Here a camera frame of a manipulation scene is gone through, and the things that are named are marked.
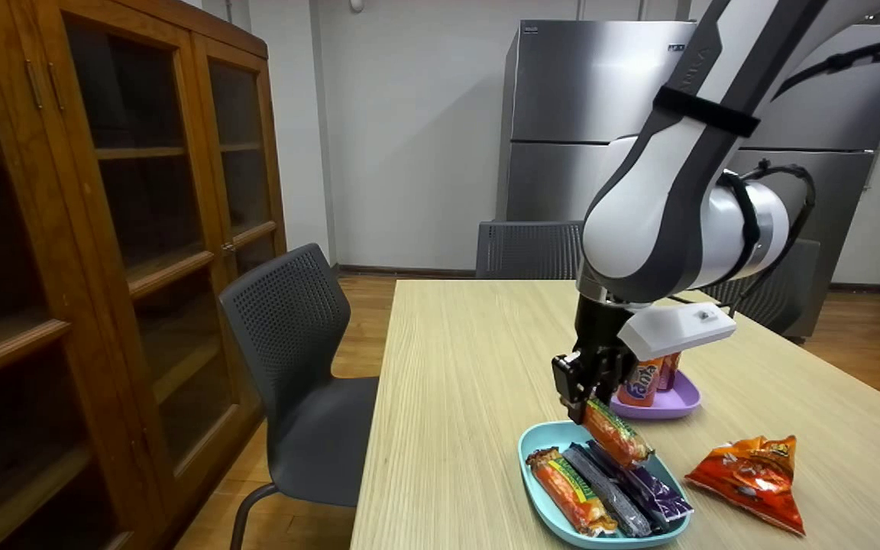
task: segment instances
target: refrigerator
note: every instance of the refrigerator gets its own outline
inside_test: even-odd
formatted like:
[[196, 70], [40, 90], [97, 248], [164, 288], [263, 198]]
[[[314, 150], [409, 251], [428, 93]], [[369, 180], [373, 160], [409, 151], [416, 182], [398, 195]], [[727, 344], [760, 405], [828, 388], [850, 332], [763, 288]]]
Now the refrigerator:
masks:
[[[499, 217], [579, 218], [652, 113], [653, 90], [683, 47], [694, 20], [523, 20], [503, 68]], [[851, 25], [800, 68], [880, 40]], [[814, 298], [789, 336], [814, 332], [851, 209], [880, 144], [880, 65], [811, 79], [763, 105], [759, 132], [727, 157], [805, 165], [816, 207], [805, 237], [822, 241]]]
[[[880, 41], [880, 25], [851, 25], [825, 40], [800, 68], [868, 41]], [[734, 170], [752, 170], [760, 157], [773, 165], [805, 165], [816, 180], [816, 207], [800, 236], [818, 241], [822, 257], [811, 284], [814, 298], [797, 324], [786, 331], [790, 339], [808, 339], [816, 325], [876, 146], [880, 65], [858, 65], [845, 72], [808, 79], [780, 93], [760, 113], [755, 133], [741, 139], [727, 160]]]
[[691, 20], [523, 20], [503, 65], [500, 218], [585, 218]]

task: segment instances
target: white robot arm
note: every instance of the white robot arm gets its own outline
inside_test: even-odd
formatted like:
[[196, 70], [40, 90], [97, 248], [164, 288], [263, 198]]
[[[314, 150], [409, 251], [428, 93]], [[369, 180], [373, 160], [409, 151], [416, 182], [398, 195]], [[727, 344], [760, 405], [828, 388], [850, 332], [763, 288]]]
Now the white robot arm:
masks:
[[[683, 304], [653, 319], [652, 302], [773, 266], [797, 217], [790, 195], [738, 182], [724, 160], [789, 68], [880, 0], [713, 0], [624, 165], [585, 217], [574, 352], [554, 360], [563, 403], [585, 417], [635, 358], [731, 332], [727, 315]], [[652, 344], [647, 325], [683, 325]]]

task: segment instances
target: black cable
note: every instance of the black cable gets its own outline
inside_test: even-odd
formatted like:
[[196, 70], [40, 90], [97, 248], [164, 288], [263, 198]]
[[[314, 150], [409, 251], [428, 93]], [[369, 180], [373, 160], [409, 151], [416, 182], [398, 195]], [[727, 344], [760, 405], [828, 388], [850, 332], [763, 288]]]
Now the black cable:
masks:
[[759, 272], [759, 278], [741, 290], [738, 298], [744, 298], [750, 294], [755, 294], [766, 278], [771, 272], [782, 263], [782, 257], [790, 251], [790, 243], [800, 237], [805, 226], [808, 226], [808, 217], [814, 213], [814, 205], [816, 205], [816, 182], [814, 182], [814, 175], [805, 167], [805, 165], [771, 165], [766, 157], [759, 160], [759, 167], [752, 175], [744, 175], [741, 180], [763, 180], [763, 178], [773, 178], [773, 175], [790, 175], [797, 178], [805, 185], [808, 185], [808, 205], [800, 207], [797, 218], [790, 222], [789, 228], [789, 237], [786, 237], [786, 248], [780, 251], [780, 257], [773, 259], [773, 266], [766, 266], [763, 272]]
[[750, 182], [737, 175], [720, 175], [718, 185], [731, 189], [738, 209], [741, 209], [741, 251], [738, 251], [737, 263], [720, 276], [720, 282], [727, 282], [744, 268], [744, 263], [750, 263], [750, 257], [760, 237], [760, 228], [759, 228], [755, 205], [750, 198]]
[[773, 97], [786, 93], [789, 88], [794, 88], [794, 86], [800, 86], [800, 83], [808, 83], [814, 77], [850, 70], [863, 58], [880, 62], [880, 41], [871, 41], [871, 46], [863, 46], [863, 47], [850, 47], [850, 51], [831, 56], [831, 58], [825, 58], [818, 65], [811, 65], [808, 70], [789, 77]]

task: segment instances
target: light wood tabletop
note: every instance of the light wood tabletop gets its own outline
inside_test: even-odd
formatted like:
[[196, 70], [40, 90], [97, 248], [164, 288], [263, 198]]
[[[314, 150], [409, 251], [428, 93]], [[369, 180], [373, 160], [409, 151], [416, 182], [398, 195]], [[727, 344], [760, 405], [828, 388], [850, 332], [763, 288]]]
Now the light wood tabletop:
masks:
[[[574, 302], [570, 282], [398, 284], [350, 545], [563, 545], [525, 497], [517, 440], [566, 417], [549, 358], [574, 343]], [[874, 388], [744, 316], [682, 369], [704, 405], [639, 433], [678, 479], [718, 443], [794, 433], [808, 536], [683, 487], [678, 545], [880, 545]]]

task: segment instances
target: red snack bag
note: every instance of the red snack bag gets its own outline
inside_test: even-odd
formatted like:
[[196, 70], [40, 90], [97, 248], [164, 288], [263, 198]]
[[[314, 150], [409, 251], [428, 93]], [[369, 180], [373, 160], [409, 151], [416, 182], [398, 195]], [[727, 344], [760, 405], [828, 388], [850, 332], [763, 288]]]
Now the red snack bag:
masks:
[[715, 446], [683, 483], [707, 487], [727, 504], [773, 521], [786, 530], [808, 533], [794, 501], [794, 452], [797, 436], [786, 440], [737, 440]]

